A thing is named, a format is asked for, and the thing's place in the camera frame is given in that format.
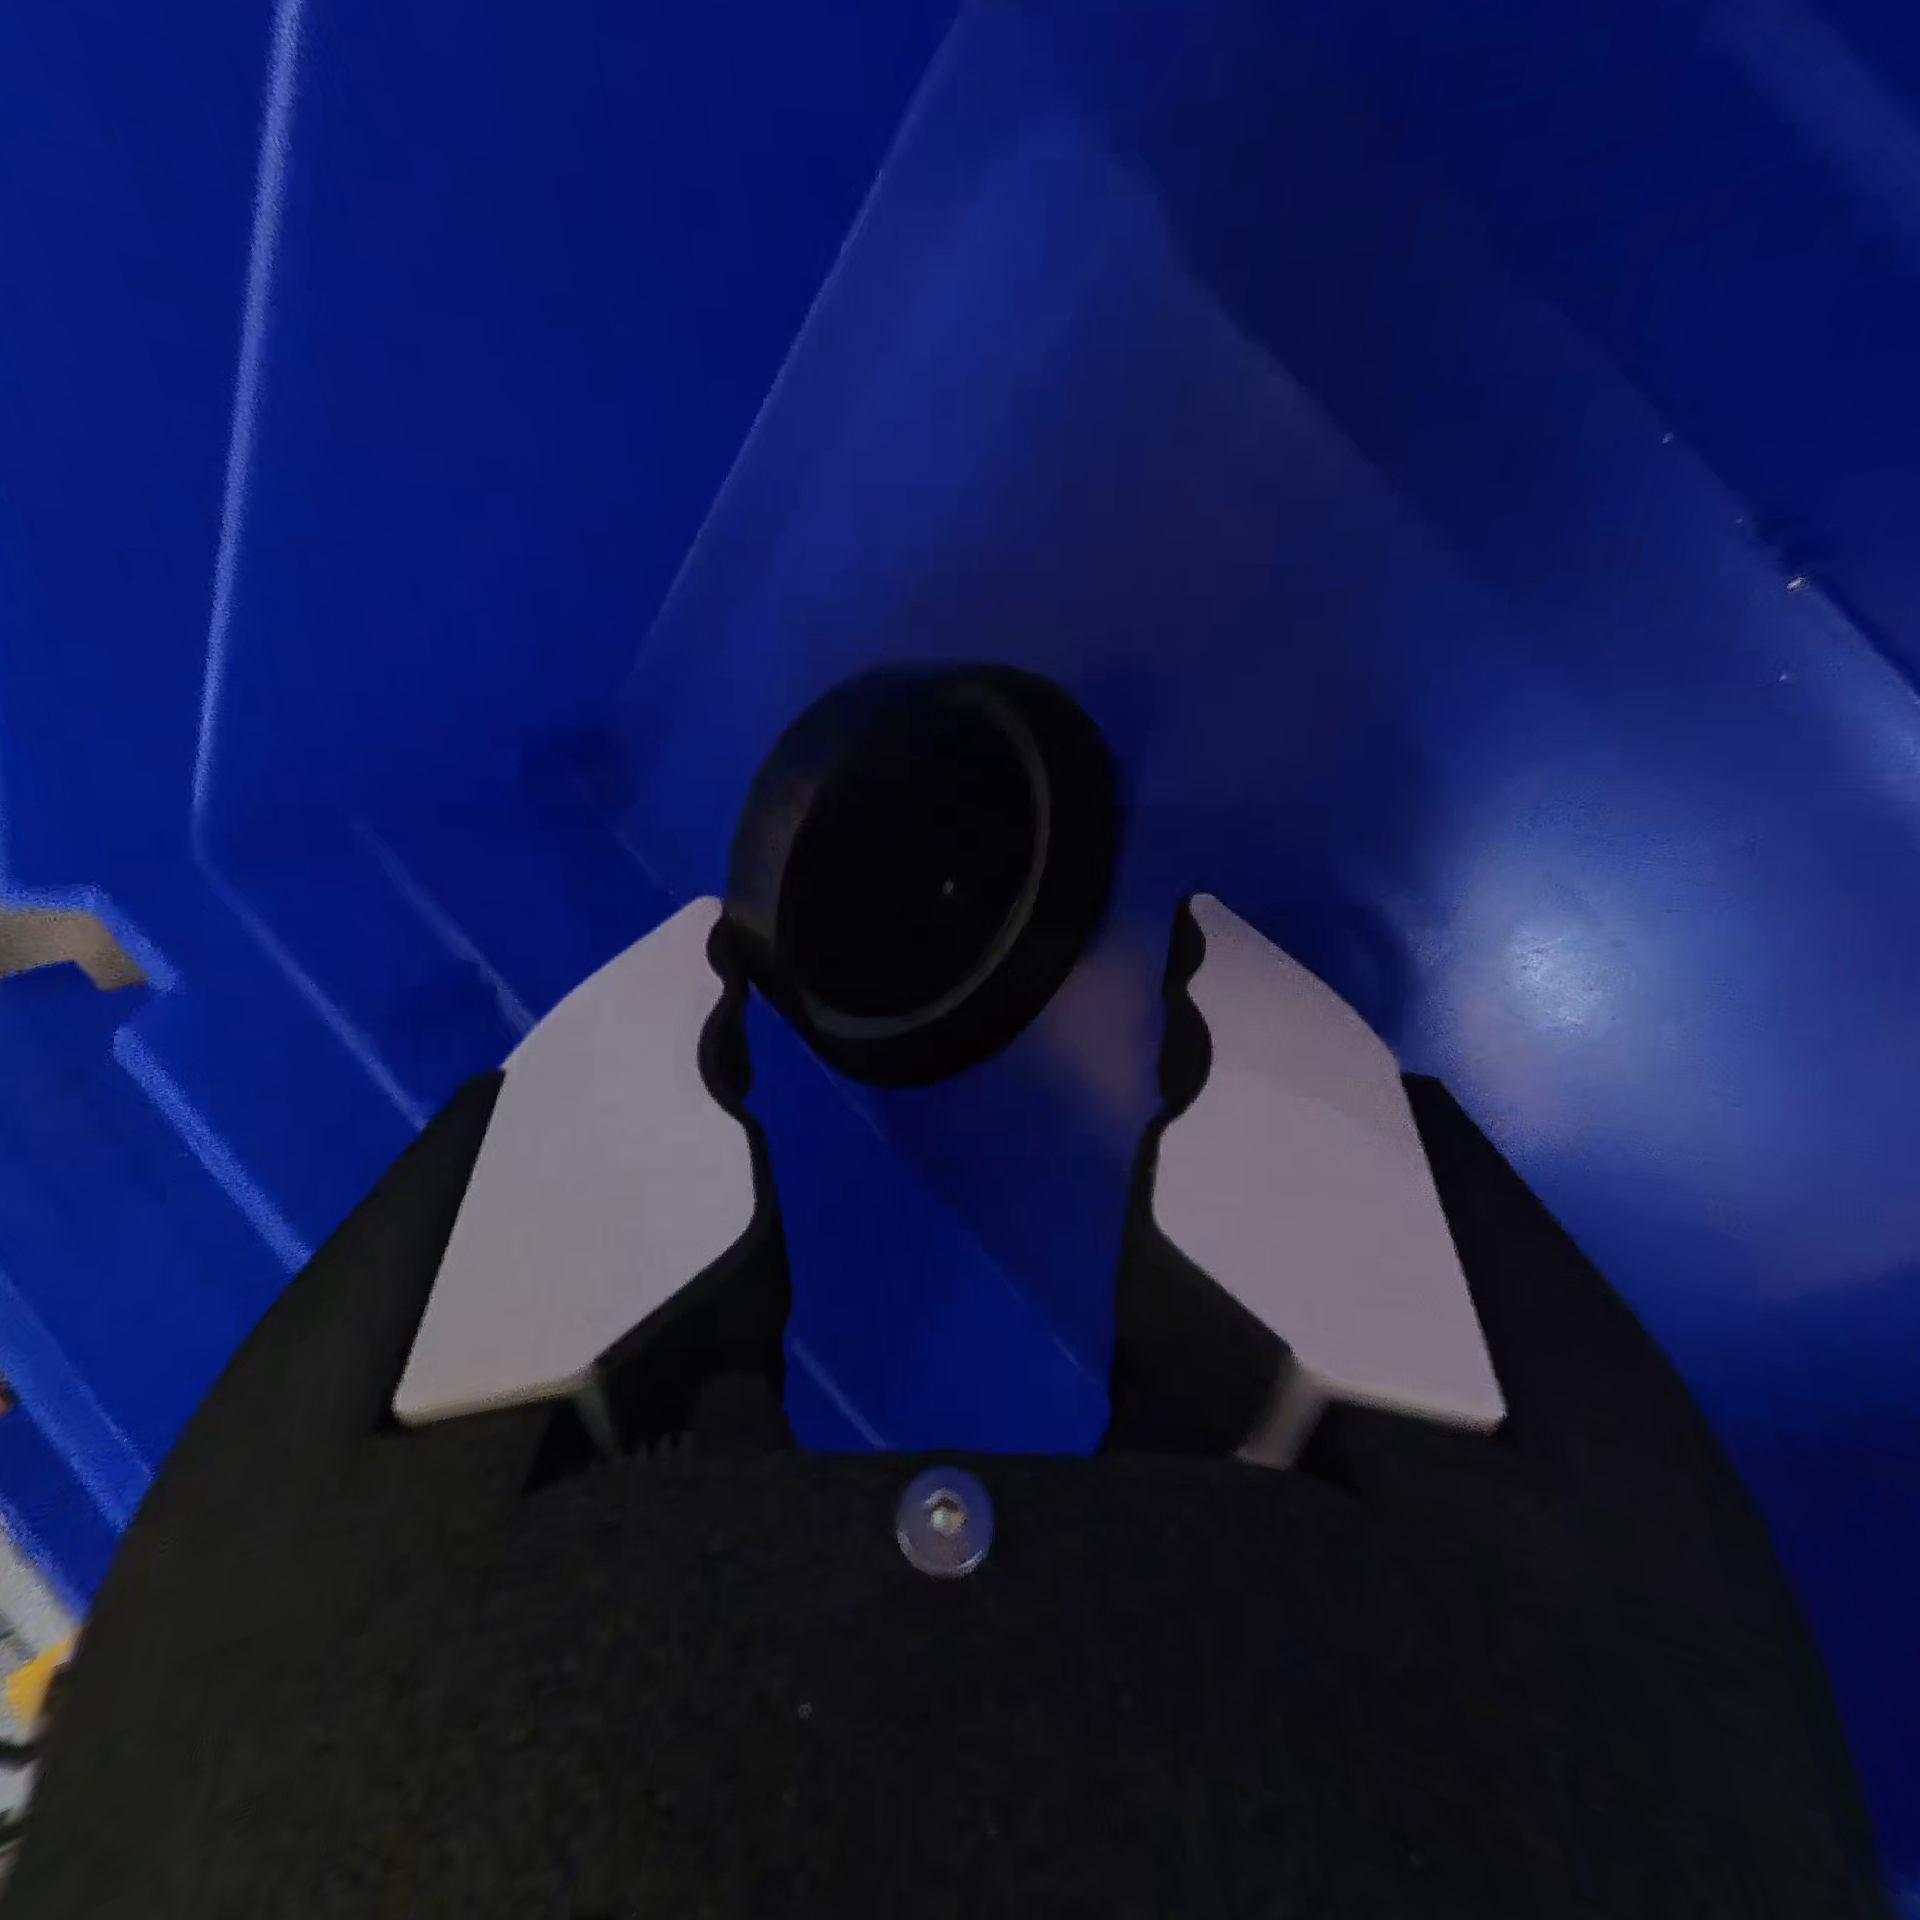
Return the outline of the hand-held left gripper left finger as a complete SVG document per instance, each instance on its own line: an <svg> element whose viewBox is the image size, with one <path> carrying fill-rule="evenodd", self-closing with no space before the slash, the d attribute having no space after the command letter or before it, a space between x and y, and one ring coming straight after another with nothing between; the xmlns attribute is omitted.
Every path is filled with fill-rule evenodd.
<svg viewBox="0 0 1920 1920"><path fill-rule="evenodd" d="M798 1445L748 1001L703 896L517 1045L393 1391L399 1426L562 1408L602 1455Z"/></svg>

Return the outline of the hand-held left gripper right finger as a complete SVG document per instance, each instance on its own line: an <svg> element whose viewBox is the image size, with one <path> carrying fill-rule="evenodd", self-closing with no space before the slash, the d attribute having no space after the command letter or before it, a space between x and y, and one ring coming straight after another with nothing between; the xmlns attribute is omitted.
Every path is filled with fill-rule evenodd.
<svg viewBox="0 0 1920 1920"><path fill-rule="evenodd" d="M1192 893L1119 1237L1109 1450L1285 1469L1330 1408L1460 1433L1506 1415L1397 1055Z"/></svg>

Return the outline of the black bottle lid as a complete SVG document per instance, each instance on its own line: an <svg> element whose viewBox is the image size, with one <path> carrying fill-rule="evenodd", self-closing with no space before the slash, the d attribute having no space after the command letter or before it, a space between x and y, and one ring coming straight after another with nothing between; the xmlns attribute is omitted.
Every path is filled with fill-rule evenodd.
<svg viewBox="0 0 1920 1920"><path fill-rule="evenodd" d="M1007 1049L1112 898L1124 802L1094 718L1005 663L889 663L826 687L735 815L727 927L832 1070L928 1087Z"/></svg>

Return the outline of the blue plastic bin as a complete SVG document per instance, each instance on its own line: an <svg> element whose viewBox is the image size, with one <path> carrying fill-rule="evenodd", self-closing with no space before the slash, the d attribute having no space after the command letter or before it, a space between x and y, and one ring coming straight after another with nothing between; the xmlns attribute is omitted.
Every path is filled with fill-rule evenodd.
<svg viewBox="0 0 1920 1920"><path fill-rule="evenodd" d="M919 663L1119 857L942 1083L749 979L798 1445L399 1426ZM1192 893L1497 1430L1109 1450ZM1914 3L4 3L4 1549L4 1915L1914 1915Z"/></svg>

